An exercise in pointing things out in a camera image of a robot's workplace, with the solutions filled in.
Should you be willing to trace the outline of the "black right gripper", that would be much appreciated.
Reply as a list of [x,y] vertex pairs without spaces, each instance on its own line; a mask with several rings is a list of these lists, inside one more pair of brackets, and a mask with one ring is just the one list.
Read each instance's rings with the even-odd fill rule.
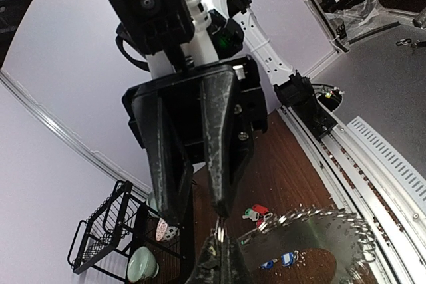
[[[234,66],[243,67],[242,80],[237,80]],[[148,156],[159,216],[170,225],[182,223],[194,172],[191,163],[201,163],[205,156],[212,207],[221,218],[229,218],[250,155],[247,141],[238,138],[244,127],[235,106],[240,105],[240,116],[252,130],[268,128],[256,60],[242,55],[158,78],[128,89],[122,104]]]

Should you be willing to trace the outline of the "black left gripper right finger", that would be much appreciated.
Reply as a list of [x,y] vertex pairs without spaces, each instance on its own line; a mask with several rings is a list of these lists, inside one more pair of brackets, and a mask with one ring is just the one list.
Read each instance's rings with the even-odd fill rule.
[[246,267],[238,241],[227,235],[221,245],[221,283],[254,283]]

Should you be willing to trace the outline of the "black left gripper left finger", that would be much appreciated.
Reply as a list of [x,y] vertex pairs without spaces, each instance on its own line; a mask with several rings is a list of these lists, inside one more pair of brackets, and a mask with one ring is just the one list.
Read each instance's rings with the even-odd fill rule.
[[221,270],[221,246],[215,235],[207,237],[198,261],[186,281],[187,284],[219,283]]

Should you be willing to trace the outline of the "metal disc with key rings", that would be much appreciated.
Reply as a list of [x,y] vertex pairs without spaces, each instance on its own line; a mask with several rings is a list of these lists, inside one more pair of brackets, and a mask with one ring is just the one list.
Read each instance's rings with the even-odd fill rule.
[[239,239],[246,267],[307,249],[322,249],[335,257],[333,283],[363,283],[376,261],[376,238],[369,224],[344,209],[301,208],[273,215]]

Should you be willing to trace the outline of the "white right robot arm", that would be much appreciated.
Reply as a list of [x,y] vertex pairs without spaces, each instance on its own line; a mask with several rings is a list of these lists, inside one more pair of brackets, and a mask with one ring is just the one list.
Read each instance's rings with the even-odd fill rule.
[[142,56],[151,80],[127,90],[128,125],[146,150],[158,214],[183,222],[194,165],[205,163],[214,211],[227,218],[250,158],[254,133],[268,128],[260,69],[282,106],[321,140],[336,121],[310,80],[281,59],[252,0],[109,0],[116,43]]

